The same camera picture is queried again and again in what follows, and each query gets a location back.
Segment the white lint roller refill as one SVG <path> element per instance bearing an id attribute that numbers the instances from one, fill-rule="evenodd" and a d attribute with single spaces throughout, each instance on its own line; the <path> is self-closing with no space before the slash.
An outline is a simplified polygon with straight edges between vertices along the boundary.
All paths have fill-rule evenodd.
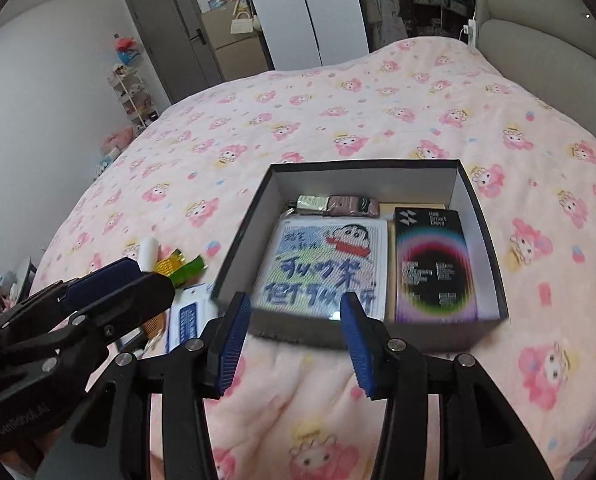
<path id="1" fill-rule="evenodd" d="M 145 237 L 138 243 L 138 266 L 142 272 L 153 272 L 159 255 L 159 243 L 156 238 Z"/>

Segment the black Smart Devil box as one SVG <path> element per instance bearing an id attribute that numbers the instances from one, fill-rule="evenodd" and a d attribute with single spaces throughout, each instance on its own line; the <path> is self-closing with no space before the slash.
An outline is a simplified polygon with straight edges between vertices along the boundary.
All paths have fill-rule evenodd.
<path id="1" fill-rule="evenodd" d="M 476 293 L 458 212 L 398 207 L 393 220 L 395 321 L 476 321 Z"/>

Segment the cartoon bead art pack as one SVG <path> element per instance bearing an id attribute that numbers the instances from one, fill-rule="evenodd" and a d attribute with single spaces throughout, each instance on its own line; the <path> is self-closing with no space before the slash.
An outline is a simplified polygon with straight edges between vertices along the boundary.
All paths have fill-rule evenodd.
<path id="1" fill-rule="evenodd" d="M 278 222 L 253 286 L 259 309 L 338 321 L 347 292 L 371 318 L 387 299 L 388 228 L 381 219 L 288 217 Z"/>

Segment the brown wooden comb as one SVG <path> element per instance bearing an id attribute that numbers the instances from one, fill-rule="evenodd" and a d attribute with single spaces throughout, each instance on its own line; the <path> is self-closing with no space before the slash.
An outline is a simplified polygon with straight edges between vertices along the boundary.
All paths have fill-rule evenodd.
<path id="1" fill-rule="evenodd" d="M 141 325 L 147 339 L 147 346 L 156 344 L 162 338 L 167 331 L 167 322 L 167 312 L 161 312 Z"/>

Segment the green yellow snack wrapper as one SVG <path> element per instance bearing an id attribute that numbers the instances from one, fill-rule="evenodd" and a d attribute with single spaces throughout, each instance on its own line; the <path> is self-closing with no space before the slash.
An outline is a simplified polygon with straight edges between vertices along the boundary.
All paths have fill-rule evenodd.
<path id="1" fill-rule="evenodd" d="M 188 260 L 179 249 L 156 262 L 155 272 L 166 276 L 175 288 L 197 281 L 206 270 L 202 256 Z"/>

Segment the white alcohol wipes pack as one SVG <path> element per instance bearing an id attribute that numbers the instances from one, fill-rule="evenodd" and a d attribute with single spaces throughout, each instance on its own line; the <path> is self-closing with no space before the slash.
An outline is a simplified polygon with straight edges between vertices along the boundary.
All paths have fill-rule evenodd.
<path id="1" fill-rule="evenodd" d="M 212 289 L 211 283 L 201 283 L 176 291 L 168 316 L 167 352 L 187 340 L 199 338 L 207 323 L 217 317 L 217 306 L 211 300 Z"/>

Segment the pink cartoon print bedspread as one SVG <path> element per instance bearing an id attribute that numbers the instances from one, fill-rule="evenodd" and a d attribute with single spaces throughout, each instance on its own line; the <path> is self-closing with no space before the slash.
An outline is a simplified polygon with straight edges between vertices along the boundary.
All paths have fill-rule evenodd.
<path id="1" fill-rule="evenodd" d="M 474 355 L 555 477 L 596 438 L 596 139 L 456 40 L 404 40 L 270 72 L 166 110 L 93 183 L 34 280 L 136 257 L 146 237 L 219 273 L 267 168 L 457 158 L 500 258 L 510 318 Z"/>

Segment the white shelf rack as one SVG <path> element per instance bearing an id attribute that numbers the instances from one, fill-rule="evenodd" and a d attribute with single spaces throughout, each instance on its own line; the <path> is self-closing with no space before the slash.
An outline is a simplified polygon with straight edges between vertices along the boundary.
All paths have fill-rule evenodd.
<path id="1" fill-rule="evenodd" d="M 124 64 L 112 67 L 108 84 L 114 90 L 117 101 L 137 132 L 146 129 L 158 119 L 158 112 L 143 78 L 135 68 Z"/>

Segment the black Daphne shoe box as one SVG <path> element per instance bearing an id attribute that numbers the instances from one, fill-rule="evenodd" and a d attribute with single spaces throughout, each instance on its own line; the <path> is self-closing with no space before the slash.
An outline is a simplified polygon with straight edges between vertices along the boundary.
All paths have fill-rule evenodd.
<path id="1" fill-rule="evenodd" d="M 254 335 L 340 349 L 341 299 L 423 351 L 473 347 L 508 318 L 476 192 L 456 159 L 270 166 L 217 274 Z"/>

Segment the beige drawer cabinet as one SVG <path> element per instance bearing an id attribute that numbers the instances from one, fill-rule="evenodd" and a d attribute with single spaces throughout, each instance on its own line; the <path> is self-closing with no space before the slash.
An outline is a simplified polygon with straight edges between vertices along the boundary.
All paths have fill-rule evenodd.
<path id="1" fill-rule="evenodd" d="M 235 3 L 229 2 L 201 16 L 217 65 L 225 81 L 255 76 L 270 69 L 260 37 L 256 32 L 232 34 L 234 9 Z"/>

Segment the dark grey door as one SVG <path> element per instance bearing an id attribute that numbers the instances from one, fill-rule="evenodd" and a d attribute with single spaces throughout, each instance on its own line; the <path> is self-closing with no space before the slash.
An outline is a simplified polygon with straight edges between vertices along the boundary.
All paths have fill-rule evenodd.
<path id="1" fill-rule="evenodd" d="M 170 103 L 223 81 L 197 0 L 126 0 L 126 3 Z"/>

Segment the white wardrobe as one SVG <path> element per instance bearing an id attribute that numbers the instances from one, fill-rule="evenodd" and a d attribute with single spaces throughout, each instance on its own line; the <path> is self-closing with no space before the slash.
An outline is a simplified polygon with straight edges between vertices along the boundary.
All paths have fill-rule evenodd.
<path id="1" fill-rule="evenodd" d="M 252 0 L 275 70 L 308 70 L 363 58 L 360 0 Z"/>

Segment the grey upholstered headboard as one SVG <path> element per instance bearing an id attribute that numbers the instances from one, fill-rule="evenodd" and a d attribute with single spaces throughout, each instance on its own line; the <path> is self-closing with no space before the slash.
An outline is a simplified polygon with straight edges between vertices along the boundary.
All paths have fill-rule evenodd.
<path id="1" fill-rule="evenodd" d="M 578 0 L 476 0 L 474 46 L 596 136 L 596 21 Z"/>

